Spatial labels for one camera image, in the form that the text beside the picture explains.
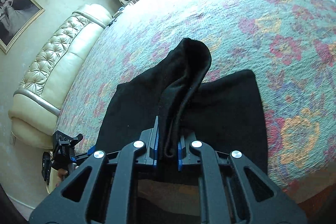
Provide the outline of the person's left hand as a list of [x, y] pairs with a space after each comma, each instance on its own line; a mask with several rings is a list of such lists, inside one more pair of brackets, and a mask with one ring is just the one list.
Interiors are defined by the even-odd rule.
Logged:
[[69, 171], [74, 171], [77, 169], [79, 166], [77, 164], [70, 164], [67, 169], [59, 168], [58, 170], [51, 168], [52, 170], [52, 178], [53, 180], [53, 186], [58, 187], [61, 182], [63, 182], [68, 176], [69, 176]]

